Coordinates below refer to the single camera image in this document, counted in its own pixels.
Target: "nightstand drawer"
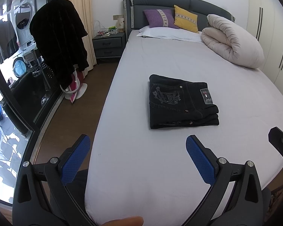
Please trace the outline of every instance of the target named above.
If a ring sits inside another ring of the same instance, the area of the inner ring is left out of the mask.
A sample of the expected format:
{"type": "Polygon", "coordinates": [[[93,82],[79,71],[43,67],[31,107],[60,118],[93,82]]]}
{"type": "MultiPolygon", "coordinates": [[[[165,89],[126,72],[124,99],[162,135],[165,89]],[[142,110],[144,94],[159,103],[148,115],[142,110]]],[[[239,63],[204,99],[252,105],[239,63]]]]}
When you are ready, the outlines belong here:
{"type": "Polygon", "coordinates": [[[120,37],[93,40],[92,43],[94,49],[122,47],[122,39],[120,37]]]}
{"type": "Polygon", "coordinates": [[[121,47],[114,48],[101,48],[94,50],[95,57],[120,57],[122,55],[123,49],[121,47]]]}

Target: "gray upholstered headboard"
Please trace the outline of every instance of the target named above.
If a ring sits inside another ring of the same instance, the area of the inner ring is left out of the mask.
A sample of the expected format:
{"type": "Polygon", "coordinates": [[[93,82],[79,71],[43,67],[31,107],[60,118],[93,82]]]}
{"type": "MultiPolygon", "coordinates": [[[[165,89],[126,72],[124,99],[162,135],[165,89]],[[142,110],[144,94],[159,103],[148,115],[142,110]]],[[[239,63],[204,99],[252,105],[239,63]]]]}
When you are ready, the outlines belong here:
{"type": "Polygon", "coordinates": [[[207,15],[216,14],[231,21],[235,18],[226,10],[202,0],[124,0],[125,30],[128,39],[132,30],[141,29],[149,25],[143,12],[145,9],[171,9],[174,16],[174,5],[198,15],[198,30],[207,27],[207,15]]]}

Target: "embroidered pattern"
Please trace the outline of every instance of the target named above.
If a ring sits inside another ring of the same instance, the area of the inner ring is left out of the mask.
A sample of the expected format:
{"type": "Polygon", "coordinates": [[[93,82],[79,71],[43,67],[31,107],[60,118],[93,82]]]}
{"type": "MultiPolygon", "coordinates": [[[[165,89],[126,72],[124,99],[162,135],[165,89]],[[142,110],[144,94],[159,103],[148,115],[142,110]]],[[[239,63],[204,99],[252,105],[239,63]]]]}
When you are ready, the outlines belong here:
{"type": "Polygon", "coordinates": [[[194,24],[197,24],[197,22],[196,22],[194,19],[191,19],[190,17],[185,16],[185,15],[182,15],[182,14],[176,13],[176,14],[175,14],[175,17],[181,18],[181,19],[186,19],[186,20],[188,20],[188,21],[190,21],[190,22],[192,22],[192,23],[194,23],[194,24]]]}
{"type": "Polygon", "coordinates": [[[157,9],[157,11],[160,13],[162,21],[163,21],[163,27],[168,27],[169,22],[168,22],[168,18],[166,16],[166,14],[161,10],[161,9],[157,9]]]}
{"type": "Polygon", "coordinates": [[[154,98],[158,99],[161,103],[175,105],[178,104],[178,101],[180,101],[180,95],[178,94],[178,92],[161,92],[160,88],[157,87],[156,91],[152,93],[155,96],[154,98]]]}

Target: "wire basket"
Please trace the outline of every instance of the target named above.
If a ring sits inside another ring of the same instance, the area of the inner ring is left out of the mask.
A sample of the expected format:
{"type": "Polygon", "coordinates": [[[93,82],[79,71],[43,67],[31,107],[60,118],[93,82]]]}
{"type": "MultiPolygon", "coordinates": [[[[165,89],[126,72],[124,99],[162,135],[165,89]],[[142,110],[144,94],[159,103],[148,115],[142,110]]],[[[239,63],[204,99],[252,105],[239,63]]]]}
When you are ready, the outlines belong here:
{"type": "Polygon", "coordinates": [[[109,30],[107,28],[105,28],[100,21],[96,20],[95,23],[94,23],[94,36],[97,36],[97,35],[104,35],[106,33],[109,34],[117,34],[118,33],[118,29],[115,29],[115,30],[109,30]]]}

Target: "white pillow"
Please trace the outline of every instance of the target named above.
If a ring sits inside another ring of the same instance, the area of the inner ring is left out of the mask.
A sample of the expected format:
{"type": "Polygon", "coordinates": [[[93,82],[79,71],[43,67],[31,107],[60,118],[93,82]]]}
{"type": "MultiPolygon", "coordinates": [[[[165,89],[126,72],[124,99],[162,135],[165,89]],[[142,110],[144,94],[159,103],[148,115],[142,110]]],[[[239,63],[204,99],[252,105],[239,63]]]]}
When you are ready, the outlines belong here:
{"type": "Polygon", "coordinates": [[[174,29],[169,27],[150,28],[150,26],[145,26],[139,30],[139,34],[137,36],[204,43],[200,37],[201,32],[197,34],[184,29],[174,29]]]}
{"type": "Polygon", "coordinates": [[[231,63],[259,68],[264,63],[263,49],[258,40],[232,21],[215,14],[207,16],[211,26],[202,30],[204,43],[231,63]]]}

